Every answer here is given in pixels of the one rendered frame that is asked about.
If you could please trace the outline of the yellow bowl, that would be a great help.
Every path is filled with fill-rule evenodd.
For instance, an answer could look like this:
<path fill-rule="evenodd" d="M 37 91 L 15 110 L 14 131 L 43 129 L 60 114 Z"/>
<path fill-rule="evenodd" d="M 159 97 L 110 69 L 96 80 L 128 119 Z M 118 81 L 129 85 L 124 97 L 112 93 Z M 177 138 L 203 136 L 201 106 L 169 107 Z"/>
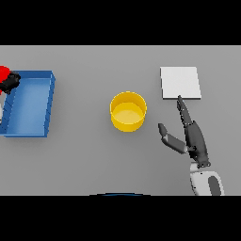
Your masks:
<path fill-rule="evenodd" d="M 145 121 L 147 104 L 144 98 L 132 91 L 120 92 L 109 105 L 112 124 L 121 132 L 135 132 Z"/>

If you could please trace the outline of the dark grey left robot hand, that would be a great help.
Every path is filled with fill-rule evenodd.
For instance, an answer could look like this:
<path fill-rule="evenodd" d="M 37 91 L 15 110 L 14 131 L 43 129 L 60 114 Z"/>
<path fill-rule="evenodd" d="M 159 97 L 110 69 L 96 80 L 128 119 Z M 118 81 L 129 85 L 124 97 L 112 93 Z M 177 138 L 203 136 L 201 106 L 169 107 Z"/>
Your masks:
<path fill-rule="evenodd" d="M 11 72 L 8 78 L 0 83 L 0 90 L 6 94 L 10 94 L 14 88 L 20 85 L 21 76 L 17 72 Z"/>

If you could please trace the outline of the red beaker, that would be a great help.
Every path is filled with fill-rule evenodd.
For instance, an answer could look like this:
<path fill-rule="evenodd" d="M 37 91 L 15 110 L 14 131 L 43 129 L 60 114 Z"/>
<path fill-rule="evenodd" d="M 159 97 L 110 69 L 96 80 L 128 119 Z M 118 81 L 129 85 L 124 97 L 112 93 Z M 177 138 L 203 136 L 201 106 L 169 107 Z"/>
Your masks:
<path fill-rule="evenodd" d="M 9 79 L 10 69 L 6 66 L 0 66 L 0 90 L 5 93 L 9 93 L 10 79 Z"/>

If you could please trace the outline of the blue tray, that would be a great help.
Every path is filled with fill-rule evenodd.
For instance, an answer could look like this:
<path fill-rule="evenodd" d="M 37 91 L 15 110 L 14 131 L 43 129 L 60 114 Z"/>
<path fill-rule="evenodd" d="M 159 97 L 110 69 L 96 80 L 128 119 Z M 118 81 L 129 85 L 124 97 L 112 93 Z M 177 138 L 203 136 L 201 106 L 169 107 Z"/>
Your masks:
<path fill-rule="evenodd" d="M 52 71 L 18 71 L 20 85 L 6 95 L 0 136 L 47 137 L 55 92 Z"/>

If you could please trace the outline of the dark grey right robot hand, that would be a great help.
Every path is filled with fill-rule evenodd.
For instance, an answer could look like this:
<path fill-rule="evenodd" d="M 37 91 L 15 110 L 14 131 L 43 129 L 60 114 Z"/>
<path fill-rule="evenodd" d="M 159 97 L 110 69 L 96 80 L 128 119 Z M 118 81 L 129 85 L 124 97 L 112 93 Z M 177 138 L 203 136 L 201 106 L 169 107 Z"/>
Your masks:
<path fill-rule="evenodd" d="M 163 123 L 158 123 L 158 131 L 162 142 L 175 152 L 188 153 L 189 157 L 197 163 L 197 167 L 210 167 L 206 143 L 201 128 L 195 120 L 192 120 L 181 95 L 177 99 L 177 109 L 185 131 L 185 141 L 171 135 Z"/>

